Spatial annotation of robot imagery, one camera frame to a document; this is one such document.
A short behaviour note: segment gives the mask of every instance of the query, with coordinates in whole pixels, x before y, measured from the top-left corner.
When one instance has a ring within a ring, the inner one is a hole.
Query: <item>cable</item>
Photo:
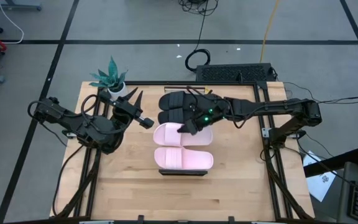
[[[208,7],[208,2],[209,0],[198,0],[198,1],[206,1],[206,6],[205,8]],[[200,29],[200,34],[198,36],[198,40],[197,40],[197,45],[196,45],[196,48],[193,50],[192,53],[190,53],[187,57],[186,57],[186,60],[185,60],[185,66],[188,70],[192,71],[192,72],[196,72],[196,68],[191,68],[189,66],[189,59],[191,58],[191,56],[193,56],[194,54],[197,54],[197,53],[204,53],[207,57],[206,59],[206,62],[204,65],[209,65],[209,63],[211,62],[211,53],[207,50],[207,49],[198,49],[198,45],[200,44],[200,40],[201,40],[201,34],[203,32],[203,27],[204,27],[204,21],[205,21],[205,16],[206,16],[206,13],[204,13],[203,15],[203,22],[201,23],[201,29]]]
[[[53,135],[56,136],[56,138],[65,146],[67,147],[67,145],[62,141],[62,139],[51,129],[49,129],[48,127],[46,127],[44,124],[40,123],[42,127],[44,127],[47,131],[49,131],[50,133],[52,133]]]
[[[358,103],[358,101],[356,102],[348,102],[348,103],[338,103],[339,101],[342,101],[342,100],[355,100],[355,99],[358,99],[358,96],[353,96],[353,97],[347,97],[347,98],[340,98],[340,99],[335,99],[335,100],[324,100],[324,101],[321,101],[321,100],[317,100],[313,94],[311,93],[311,91],[308,89],[308,88],[305,88],[305,87],[301,87],[301,86],[298,86],[297,84],[295,83],[292,83],[292,82],[283,82],[283,83],[288,83],[288,84],[291,84],[291,85],[295,85],[296,87],[302,89],[302,90],[306,90],[309,92],[310,94],[310,97],[315,100],[317,103],[325,103],[325,104],[354,104],[354,103]]]
[[[203,16],[210,16],[215,11],[215,9],[218,7],[219,0],[215,0],[216,5],[213,8],[208,9],[206,6],[205,9],[200,10],[202,5],[206,1],[207,0],[178,0],[178,3],[179,3],[179,5],[181,5],[181,9],[184,12],[189,12],[192,14],[200,14]]]
[[[319,160],[317,160],[316,158],[314,158],[312,155],[310,155],[308,152],[306,152],[306,151],[302,148],[302,146],[301,146],[301,144],[299,143],[299,140],[298,140],[298,139],[297,139],[296,141],[298,142],[299,148],[300,148],[300,150],[301,150],[302,152],[304,152],[306,155],[310,156],[314,161],[316,161],[318,164],[320,164],[320,165],[321,165],[324,169],[326,169],[328,172],[334,174],[336,177],[342,179],[343,181],[345,181],[346,183],[350,184],[351,186],[353,186],[353,187],[358,187],[358,185],[353,184],[352,182],[350,182],[350,181],[346,180],[345,178],[341,177],[340,175],[336,174],[333,170],[331,170],[330,168],[328,168],[325,164],[323,164],[322,162],[320,162]]]
[[[16,26],[16,28],[18,28],[18,29],[22,32],[22,37],[21,37],[21,39],[20,39],[19,41],[17,41],[17,42],[3,42],[3,43],[4,43],[4,44],[19,44],[19,43],[21,43],[21,42],[23,41],[23,38],[24,38],[24,31],[23,31],[18,25],[16,25],[16,23],[14,23],[13,21],[11,21],[11,19],[5,14],[5,11],[4,11],[4,9],[2,8],[1,3],[0,3],[0,8],[1,8],[1,11],[2,11],[2,13],[4,14],[4,16],[6,17],[6,19],[8,19],[9,22],[11,22],[11,24],[13,24],[14,26]]]
[[[260,160],[266,162],[267,159],[262,158],[262,154],[264,153],[264,151],[265,151],[265,149],[262,149],[262,150],[261,150],[261,152],[260,152],[260,154],[259,154],[259,158],[260,158]],[[273,149],[273,155],[271,155],[271,156],[269,157],[269,160],[273,159],[273,157],[274,157],[275,155],[276,155],[276,150]]]
[[[321,147],[323,147],[323,148],[326,150],[326,152],[327,152],[331,157],[334,157],[334,156],[328,151],[328,149],[327,149],[325,146],[323,146],[323,144],[321,144],[319,141],[317,141],[317,140],[313,139],[312,137],[310,137],[310,136],[308,135],[308,133],[306,133],[306,136],[308,136],[312,141],[317,142],[317,144],[319,144]]]
[[[89,96],[87,96],[87,97],[84,99],[84,101],[83,101],[82,104],[81,104],[81,114],[82,114],[82,117],[84,117],[85,122],[87,122],[88,124],[92,125],[92,127],[94,127],[94,129],[95,129],[97,132],[99,132],[100,134],[117,134],[117,133],[122,133],[122,132],[124,132],[124,131],[128,128],[128,126],[129,126],[130,123],[131,123],[131,117],[130,117],[128,114],[122,114],[122,113],[114,112],[115,114],[117,114],[117,115],[119,115],[119,116],[124,116],[124,117],[126,117],[126,118],[128,119],[128,122],[127,122],[123,127],[121,127],[120,129],[118,129],[118,130],[114,130],[114,131],[102,131],[102,130],[100,130],[100,129],[97,127],[97,125],[95,125],[95,124],[92,122],[92,120],[90,120],[89,117],[87,117],[86,111],[84,110],[84,107],[85,107],[86,102],[87,102],[90,98],[92,98],[92,97],[96,97],[96,99],[98,98],[98,96],[95,95],[95,94],[89,95]]]
[[[75,152],[73,152],[73,154],[66,159],[66,161],[65,161],[65,162],[63,163],[63,165],[62,165],[62,168],[60,169],[59,176],[58,176],[58,179],[57,179],[57,185],[56,185],[56,189],[55,189],[55,195],[53,196],[53,202],[52,202],[52,212],[53,212],[53,214],[54,214],[55,216],[57,216],[57,212],[56,212],[56,208],[55,208],[56,196],[57,196],[57,192],[59,191],[60,178],[62,178],[63,170],[64,170],[65,166],[67,165],[67,162],[68,162],[73,156],[75,156],[75,154],[77,154],[82,147],[84,147],[84,145],[81,145]]]
[[[264,36],[264,41],[262,42],[262,51],[261,51],[261,53],[260,53],[259,63],[262,63],[262,59],[263,59],[263,57],[264,57],[265,43],[266,43],[267,34],[268,34],[269,30],[270,30],[270,27],[272,26],[274,14],[276,13],[277,6],[278,6],[279,2],[280,2],[280,0],[276,0],[276,3],[274,4],[273,12],[272,12],[272,14],[270,15],[270,18],[268,19],[268,24],[267,24],[267,27],[266,27],[266,32],[265,32],[265,36]]]
[[[294,151],[294,152],[298,153],[299,156],[302,157],[302,154],[301,154],[299,151],[297,151],[297,150],[295,150],[295,149],[291,149],[291,148],[286,147],[286,146],[284,146],[284,148],[285,148],[285,149],[289,149],[289,150],[291,150],[291,151]],[[327,158],[325,158],[325,157],[323,157],[323,156],[319,156],[319,155],[316,155],[316,154],[314,154],[314,155],[317,156],[317,157],[320,157],[320,158],[322,158],[322,159],[327,159]]]

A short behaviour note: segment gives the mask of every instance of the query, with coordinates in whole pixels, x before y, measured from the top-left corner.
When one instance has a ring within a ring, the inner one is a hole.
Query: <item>pink slipper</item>
[[[211,126],[205,127],[194,136],[190,133],[178,133],[183,124],[163,123],[154,131],[154,142],[160,146],[207,146],[212,142]]]
[[[154,159],[161,168],[173,170],[208,170],[214,164],[209,152],[179,147],[160,147],[154,151]]]

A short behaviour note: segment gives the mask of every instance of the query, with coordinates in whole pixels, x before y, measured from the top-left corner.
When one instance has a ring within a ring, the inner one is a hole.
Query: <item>black slide sandal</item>
[[[163,124],[167,122],[174,122],[184,124],[185,121],[191,119],[193,111],[184,111],[182,108],[162,111],[158,114],[158,123]]]
[[[215,95],[213,94],[208,94],[204,96],[211,99],[215,97]],[[158,107],[163,111],[168,111],[177,108],[192,110],[194,107],[191,108],[190,106],[196,105],[195,97],[197,98],[198,106],[205,107],[211,104],[211,100],[207,100],[200,95],[192,95],[189,93],[185,93],[184,91],[176,91],[163,95],[158,102]]]

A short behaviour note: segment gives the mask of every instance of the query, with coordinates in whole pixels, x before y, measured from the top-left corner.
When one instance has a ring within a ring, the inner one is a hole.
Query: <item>white plant pot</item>
[[[118,96],[125,96],[128,94],[128,89],[127,89],[127,86],[125,85],[125,82],[123,84],[124,84],[124,87],[118,92],[113,92],[109,88],[107,88],[107,91],[110,93],[112,100],[116,100],[118,98]]]

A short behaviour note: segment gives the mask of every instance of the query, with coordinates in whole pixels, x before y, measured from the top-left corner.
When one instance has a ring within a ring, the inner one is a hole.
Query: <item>wire bundle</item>
[[[209,0],[178,0],[178,3],[181,5],[181,8],[184,12],[200,14],[202,16],[210,16],[218,7],[219,0],[215,0],[216,4],[211,9],[207,8],[208,5],[203,8],[203,5],[208,1]]]

